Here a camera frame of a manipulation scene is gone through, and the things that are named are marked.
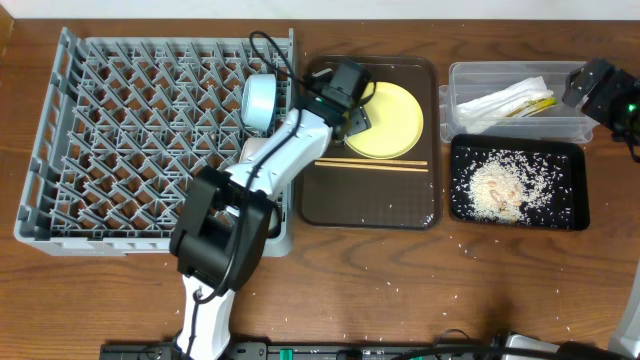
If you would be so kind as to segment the cream plastic cup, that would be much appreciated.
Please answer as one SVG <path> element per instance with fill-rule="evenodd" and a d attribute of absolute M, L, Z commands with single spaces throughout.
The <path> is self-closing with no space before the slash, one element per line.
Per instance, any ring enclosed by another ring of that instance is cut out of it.
<path fill-rule="evenodd" d="M 268 226 L 268 238 L 275 238 L 281 231 L 281 208 L 277 203 L 273 203 L 271 217 Z"/>

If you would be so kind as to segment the wooden chopstick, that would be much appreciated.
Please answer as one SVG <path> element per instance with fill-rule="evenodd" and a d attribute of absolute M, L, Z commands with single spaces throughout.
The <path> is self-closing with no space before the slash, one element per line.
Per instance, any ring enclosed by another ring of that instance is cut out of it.
<path fill-rule="evenodd" d="M 336 162 L 336 163 L 362 163 L 377 165 L 411 165 L 426 166 L 427 161 L 420 160 L 393 160 L 393 159 L 356 159 L 356 158 L 320 158 L 318 161 Z"/>
<path fill-rule="evenodd" d="M 366 165 L 356 163 L 338 163 L 338 162 L 321 162 L 316 161 L 314 163 L 320 167 L 331 168 L 346 168 L 346 169 L 361 169 L 361 170 L 380 170 L 380 171 L 396 171 L 396 172 L 420 172 L 428 173 L 429 169 L 426 168 L 412 168 L 412 167 L 399 167 L 399 166 L 387 166 L 387 165 Z"/>

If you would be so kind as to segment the yellow plate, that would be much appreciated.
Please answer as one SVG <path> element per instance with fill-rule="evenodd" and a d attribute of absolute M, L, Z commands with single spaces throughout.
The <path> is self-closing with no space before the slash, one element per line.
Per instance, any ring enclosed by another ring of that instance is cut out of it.
<path fill-rule="evenodd" d="M 419 102 L 405 88 L 390 83 L 369 84 L 364 96 L 372 95 L 364 110 L 371 127 L 346 139 L 356 153 L 372 159 L 393 159 L 417 144 L 424 125 Z"/>

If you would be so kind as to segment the rice leftovers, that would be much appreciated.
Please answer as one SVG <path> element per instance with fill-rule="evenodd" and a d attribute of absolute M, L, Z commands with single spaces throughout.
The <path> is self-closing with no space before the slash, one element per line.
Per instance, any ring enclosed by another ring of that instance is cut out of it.
<path fill-rule="evenodd" d="M 461 220 L 574 227 L 565 155 L 461 146 L 452 153 L 451 171 L 452 211 Z"/>

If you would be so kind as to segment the white napkin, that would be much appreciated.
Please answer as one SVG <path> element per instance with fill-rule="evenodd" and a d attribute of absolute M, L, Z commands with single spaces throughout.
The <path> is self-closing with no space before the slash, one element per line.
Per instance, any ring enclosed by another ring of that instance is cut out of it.
<path fill-rule="evenodd" d="M 529 77 L 503 90 L 458 104 L 455 113 L 467 133 L 480 134 L 499 123 L 517 119 L 508 115 L 527 101 L 549 97 L 555 97 L 554 91 L 547 87 L 543 77 Z"/>

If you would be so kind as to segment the green chopstick wrapper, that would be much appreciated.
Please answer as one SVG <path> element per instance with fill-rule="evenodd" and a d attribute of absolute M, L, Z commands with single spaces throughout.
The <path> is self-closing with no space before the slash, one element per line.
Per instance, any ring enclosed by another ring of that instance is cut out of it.
<path fill-rule="evenodd" d="M 509 118 L 529 117 L 537 113 L 545 111 L 548 108 L 552 108 L 557 104 L 555 97 L 543 98 L 534 101 L 527 101 L 516 110 L 511 112 Z"/>

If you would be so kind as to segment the light blue bowl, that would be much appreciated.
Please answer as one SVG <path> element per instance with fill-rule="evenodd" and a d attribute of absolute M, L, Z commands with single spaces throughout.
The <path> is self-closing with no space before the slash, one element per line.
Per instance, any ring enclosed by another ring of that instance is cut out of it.
<path fill-rule="evenodd" d="M 269 129 L 275 111 L 276 89 L 274 74 L 254 74 L 248 77 L 241 102 L 241 120 L 245 126 L 258 131 Z"/>

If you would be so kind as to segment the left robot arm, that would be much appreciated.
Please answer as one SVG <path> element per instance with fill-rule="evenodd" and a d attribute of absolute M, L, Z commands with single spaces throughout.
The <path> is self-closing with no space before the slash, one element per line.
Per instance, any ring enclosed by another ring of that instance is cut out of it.
<path fill-rule="evenodd" d="M 361 121 L 371 82 L 371 73 L 350 60 L 307 75 L 305 94 L 254 154 L 223 171 L 206 166 L 196 174 L 170 241 L 186 292 L 176 358 L 224 353 L 235 294 L 262 257 L 276 198 L 333 138 Z"/>

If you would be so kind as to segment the pink bowl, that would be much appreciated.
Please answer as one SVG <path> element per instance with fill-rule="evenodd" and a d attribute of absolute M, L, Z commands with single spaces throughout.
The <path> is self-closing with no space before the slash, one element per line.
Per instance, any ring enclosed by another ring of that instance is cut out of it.
<path fill-rule="evenodd" d="M 255 153 L 260 150 L 268 138 L 252 137 L 245 141 L 239 158 L 239 163 L 253 163 L 255 161 Z"/>

